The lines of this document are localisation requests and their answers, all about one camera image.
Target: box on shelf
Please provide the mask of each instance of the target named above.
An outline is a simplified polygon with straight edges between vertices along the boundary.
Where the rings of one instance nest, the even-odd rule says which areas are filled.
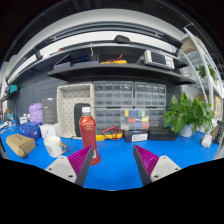
[[[19,134],[8,136],[6,143],[16,153],[16,155],[20,156],[21,158],[24,158],[36,147],[33,138],[28,138]]]
[[[45,124],[58,123],[56,98],[43,98],[43,118]]]
[[[58,123],[41,125],[40,132],[41,132],[42,138],[47,138],[50,136],[61,137],[61,129]]]
[[[148,130],[149,112],[145,109],[121,109],[122,130]]]
[[[163,114],[165,108],[148,109],[135,108],[121,109],[121,129],[122,130],[148,130],[150,126],[163,126]]]
[[[201,101],[205,101],[203,94],[199,95],[198,98]],[[213,102],[214,102],[214,110],[213,111],[215,112],[215,119],[222,120],[222,98],[214,95]]]
[[[148,139],[156,141],[175,141],[178,133],[175,134],[171,131],[171,128],[163,127],[149,127]]]
[[[136,107],[166,107],[166,86],[135,82]]]
[[[132,107],[133,82],[96,81],[95,107]]]
[[[148,133],[142,130],[123,131],[125,142],[146,141]]]
[[[33,138],[35,141],[41,138],[40,122],[26,122],[19,126],[19,133],[29,138]]]

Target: plant pot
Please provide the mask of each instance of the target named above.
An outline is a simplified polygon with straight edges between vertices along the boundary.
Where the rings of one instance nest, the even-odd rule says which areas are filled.
[[[192,135],[191,125],[185,124],[185,127],[179,132],[179,135],[183,137],[190,137]]]

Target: purple container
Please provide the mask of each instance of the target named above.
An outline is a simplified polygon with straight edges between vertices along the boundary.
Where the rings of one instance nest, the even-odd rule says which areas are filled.
[[[44,123],[42,103],[35,103],[29,106],[30,121]]]
[[[40,125],[41,122],[26,122],[19,126],[19,133],[35,141],[41,138]]]

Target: bag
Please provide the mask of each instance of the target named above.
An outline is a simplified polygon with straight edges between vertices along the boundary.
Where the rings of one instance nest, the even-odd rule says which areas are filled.
[[[30,121],[44,123],[42,103],[31,104],[29,107]]]

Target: red bottle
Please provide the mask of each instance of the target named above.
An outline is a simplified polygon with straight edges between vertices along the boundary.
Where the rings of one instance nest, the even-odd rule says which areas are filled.
[[[90,165],[96,165],[100,162],[101,158],[96,144],[96,122],[91,116],[90,107],[82,108],[82,117],[79,120],[79,127],[82,135],[83,148],[90,145],[94,147],[94,155]]]

